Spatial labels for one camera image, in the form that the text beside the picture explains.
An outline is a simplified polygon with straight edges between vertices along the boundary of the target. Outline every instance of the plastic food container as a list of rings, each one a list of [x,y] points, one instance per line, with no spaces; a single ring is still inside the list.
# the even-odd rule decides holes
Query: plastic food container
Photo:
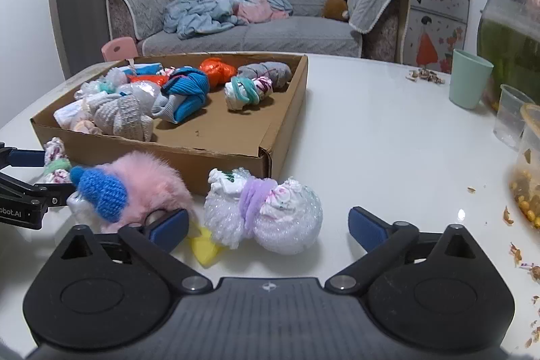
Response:
[[[540,103],[540,0],[488,0],[478,34],[478,55],[493,63],[487,101],[498,108],[501,84]]]
[[[510,190],[523,215],[540,229],[540,106],[525,104],[521,114],[525,128]]]

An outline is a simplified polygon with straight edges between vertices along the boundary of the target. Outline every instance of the orange plastic bag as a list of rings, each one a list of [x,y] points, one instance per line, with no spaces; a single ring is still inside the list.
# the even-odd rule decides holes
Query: orange plastic bag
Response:
[[[128,75],[127,77],[130,83],[135,83],[136,81],[151,81],[152,83],[156,83],[159,87],[163,86],[168,81],[168,77],[165,75]]]
[[[204,59],[199,69],[208,76],[210,89],[215,88],[218,84],[228,83],[237,74],[237,69],[234,66],[217,57]]]

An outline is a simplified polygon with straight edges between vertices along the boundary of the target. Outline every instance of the white table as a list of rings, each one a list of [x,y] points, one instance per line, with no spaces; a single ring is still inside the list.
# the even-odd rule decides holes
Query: white table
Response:
[[[87,68],[29,106],[0,129],[0,140],[17,148],[39,148],[29,118],[96,69]],[[540,321],[540,302],[531,303],[534,295],[540,296],[540,285],[526,270],[515,268],[509,254],[512,241],[525,262],[540,263],[540,235],[527,227],[508,190],[506,175],[516,153],[493,136],[495,118],[484,106],[471,112],[449,101],[449,76],[442,86],[414,83],[406,80],[407,70],[389,63],[309,56],[306,99],[281,178],[294,175],[322,201],[325,219],[312,248],[287,257],[245,242],[207,270],[184,243],[175,256],[214,285],[221,276],[315,276],[324,283],[364,254],[348,233],[352,206],[388,223],[409,221],[421,231],[442,232],[449,223],[463,223],[515,298],[516,313],[503,347],[538,356],[540,343],[527,350],[524,344],[529,324]],[[33,182],[40,170],[5,172]],[[476,188],[476,194],[467,187]],[[511,227],[502,220],[505,205],[516,221]],[[40,231],[0,224],[2,240],[9,243],[0,255],[0,337],[23,355],[35,346],[22,315],[24,294],[55,240],[71,224],[69,217],[67,208],[51,209]]]

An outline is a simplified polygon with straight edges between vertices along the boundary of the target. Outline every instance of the cardboard box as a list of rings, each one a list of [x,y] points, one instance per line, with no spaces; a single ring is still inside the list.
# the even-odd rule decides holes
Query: cardboard box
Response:
[[[256,177],[277,178],[306,93],[307,56],[272,53],[212,56],[236,67],[261,61],[281,61],[291,67],[293,78],[285,90],[276,91],[260,105],[248,106],[237,113],[227,110],[220,87],[208,95],[203,109],[182,124],[154,120],[152,142],[61,129],[53,112],[74,101],[74,93],[80,84],[39,112],[30,122],[42,144],[54,136],[60,137],[68,157],[75,163],[92,166],[111,162],[133,150],[154,153],[180,171],[194,194],[207,194],[208,174],[212,168],[230,170],[244,167]],[[196,67],[207,57],[207,54],[138,57],[135,63],[161,62],[164,67]],[[127,64],[122,61],[116,65]]]

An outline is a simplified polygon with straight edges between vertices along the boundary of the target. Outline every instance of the brown teddy bear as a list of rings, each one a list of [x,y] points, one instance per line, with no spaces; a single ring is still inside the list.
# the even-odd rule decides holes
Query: brown teddy bear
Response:
[[[326,0],[322,8],[322,17],[347,22],[349,20],[347,3],[344,0]]]

